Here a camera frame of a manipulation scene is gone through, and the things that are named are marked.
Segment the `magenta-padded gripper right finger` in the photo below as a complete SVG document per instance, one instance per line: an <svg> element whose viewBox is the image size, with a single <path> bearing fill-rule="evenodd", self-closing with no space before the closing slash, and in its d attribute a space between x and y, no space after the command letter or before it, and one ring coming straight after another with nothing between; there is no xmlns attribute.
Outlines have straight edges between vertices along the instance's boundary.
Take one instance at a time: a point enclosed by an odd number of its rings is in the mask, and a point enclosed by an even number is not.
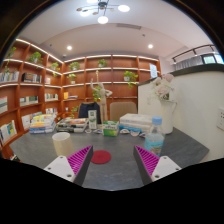
<svg viewBox="0 0 224 224"><path fill-rule="evenodd" d="M134 146L133 155L144 185L181 170L168 156L159 157L137 145Z"/></svg>

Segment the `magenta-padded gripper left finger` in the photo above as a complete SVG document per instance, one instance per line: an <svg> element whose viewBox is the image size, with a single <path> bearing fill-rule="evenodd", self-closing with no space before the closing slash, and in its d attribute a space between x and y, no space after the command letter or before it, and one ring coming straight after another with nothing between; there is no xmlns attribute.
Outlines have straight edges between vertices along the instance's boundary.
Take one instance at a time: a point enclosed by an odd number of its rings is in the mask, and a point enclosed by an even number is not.
<svg viewBox="0 0 224 224"><path fill-rule="evenodd" d="M44 170L81 186L84 182L91 158L93 146L89 145L70 156L58 156Z"/></svg>

